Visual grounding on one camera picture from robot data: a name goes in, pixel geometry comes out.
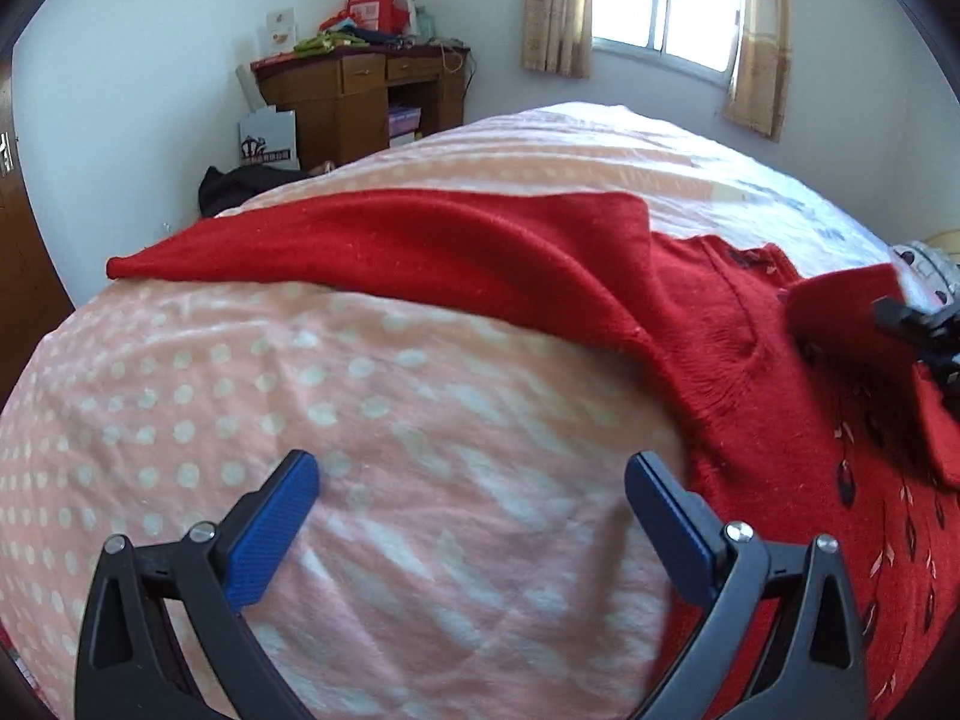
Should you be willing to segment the red knitted sweater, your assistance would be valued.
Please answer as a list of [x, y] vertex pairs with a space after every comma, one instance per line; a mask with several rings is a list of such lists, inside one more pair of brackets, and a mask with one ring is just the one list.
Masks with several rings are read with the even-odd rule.
[[774, 245], [658, 234], [626, 193], [386, 188], [202, 221], [106, 273], [306, 281], [634, 359], [718, 514], [839, 539], [869, 715], [957, 715], [958, 405], [875, 323], [895, 268], [804, 278]]

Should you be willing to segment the black clothes pile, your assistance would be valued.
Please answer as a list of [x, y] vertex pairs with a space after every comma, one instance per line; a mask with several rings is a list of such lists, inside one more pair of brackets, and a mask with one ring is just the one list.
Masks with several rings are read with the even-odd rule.
[[210, 166], [197, 193], [199, 213], [204, 220], [215, 218], [223, 211], [238, 208], [263, 192], [308, 179], [311, 179], [309, 172], [288, 171], [262, 164], [239, 166], [229, 172], [221, 172]]

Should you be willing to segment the grey patterned pillow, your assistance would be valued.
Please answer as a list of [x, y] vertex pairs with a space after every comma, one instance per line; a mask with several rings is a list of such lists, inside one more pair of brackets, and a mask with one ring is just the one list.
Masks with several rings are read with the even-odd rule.
[[944, 250], [899, 242], [890, 247], [890, 257], [910, 307], [934, 314], [958, 301], [958, 265]]

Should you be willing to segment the right beige curtain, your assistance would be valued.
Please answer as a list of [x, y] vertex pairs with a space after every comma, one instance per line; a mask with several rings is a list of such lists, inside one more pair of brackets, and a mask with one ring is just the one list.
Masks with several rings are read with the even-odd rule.
[[745, 0], [724, 117], [778, 143], [786, 119], [791, 70], [791, 0]]

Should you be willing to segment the beige curtain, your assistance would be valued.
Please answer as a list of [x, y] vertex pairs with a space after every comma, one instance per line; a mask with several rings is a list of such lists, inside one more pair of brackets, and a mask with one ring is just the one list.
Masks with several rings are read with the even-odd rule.
[[786, 119], [791, 70], [791, 0], [745, 0], [724, 117], [778, 143]]
[[592, 0], [524, 0], [524, 70], [585, 80], [590, 62]]

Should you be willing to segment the pink blue dotted bedsheet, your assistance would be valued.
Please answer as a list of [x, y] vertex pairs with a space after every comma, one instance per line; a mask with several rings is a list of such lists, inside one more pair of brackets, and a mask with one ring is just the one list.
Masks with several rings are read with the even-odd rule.
[[682, 441], [626, 359], [306, 283], [121, 281], [2, 413], [2, 621], [53, 715], [104, 540], [220, 520], [286, 452], [322, 493], [245, 619], [320, 718], [620, 718], [669, 582], [626, 504]]

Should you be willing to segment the brown wooden wardrobe door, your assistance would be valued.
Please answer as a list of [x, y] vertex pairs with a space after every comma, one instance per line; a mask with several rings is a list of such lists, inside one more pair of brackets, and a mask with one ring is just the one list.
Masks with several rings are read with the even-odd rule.
[[41, 338], [73, 312], [37, 227], [21, 172], [10, 57], [2, 59], [0, 130], [0, 395], [7, 403]]

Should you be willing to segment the left beige curtain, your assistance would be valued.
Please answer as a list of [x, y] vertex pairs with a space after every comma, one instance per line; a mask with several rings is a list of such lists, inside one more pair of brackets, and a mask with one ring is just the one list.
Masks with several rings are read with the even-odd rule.
[[524, 0], [524, 70], [585, 80], [590, 62], [592, 0]]

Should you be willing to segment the white printed paper bag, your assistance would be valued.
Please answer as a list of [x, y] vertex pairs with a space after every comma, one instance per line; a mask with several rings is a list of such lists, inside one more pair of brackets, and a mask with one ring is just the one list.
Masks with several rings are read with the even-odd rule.
[[239, 159], [245, 166], [270, 166], [298, 171], [296, 114], [261, 107], [238, 124]]

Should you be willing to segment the brown wooden desk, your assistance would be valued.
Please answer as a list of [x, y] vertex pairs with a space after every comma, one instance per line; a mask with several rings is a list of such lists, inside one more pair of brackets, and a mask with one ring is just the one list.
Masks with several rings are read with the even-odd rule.
[[314, 169], [386, 149], [394, 107], [420, 112], [423, 137], [462, 125], [472, 56], [466, 47], [339, 47], [251, 70], [265, 102], [295, 116], [299, 164]]

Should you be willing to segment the white card with picture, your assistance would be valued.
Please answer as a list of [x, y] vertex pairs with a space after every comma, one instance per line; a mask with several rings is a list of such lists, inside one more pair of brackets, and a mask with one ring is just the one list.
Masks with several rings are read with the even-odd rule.
[[295, 10], [292, 8], [269, 11], [262, 25], [257, 28], [257, 44], [259, 44], [261, 59], [290, 54], [297, 43], [299, 43], [298, 23]]

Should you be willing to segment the green cloth on desk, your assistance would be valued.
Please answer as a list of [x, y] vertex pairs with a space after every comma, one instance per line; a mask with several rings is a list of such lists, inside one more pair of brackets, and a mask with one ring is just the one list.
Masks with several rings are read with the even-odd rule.
[[298, 57], [306, 55], [331, 54], [339, 47], [354, 46], [355, 38], [342, 31], [321, 31], [316, 36], [302, 39], [293, 47], [293, 54]]

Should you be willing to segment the red gift bag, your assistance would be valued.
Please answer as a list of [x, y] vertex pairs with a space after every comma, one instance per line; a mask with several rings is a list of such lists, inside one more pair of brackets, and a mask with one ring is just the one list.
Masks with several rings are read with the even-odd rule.
[[345, 0], [343, 7], [319, 25], [320, 31], [335, 28], [343, 21], [368, 31], [407, 34], [410, 31], [409, 0]]

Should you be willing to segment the window with white frame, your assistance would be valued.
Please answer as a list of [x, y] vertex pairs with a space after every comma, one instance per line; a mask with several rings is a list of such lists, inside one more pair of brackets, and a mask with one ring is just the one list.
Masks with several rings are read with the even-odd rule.
[[731, 73], [745, 0], [592, 0], [597, 49], [722, 80]]

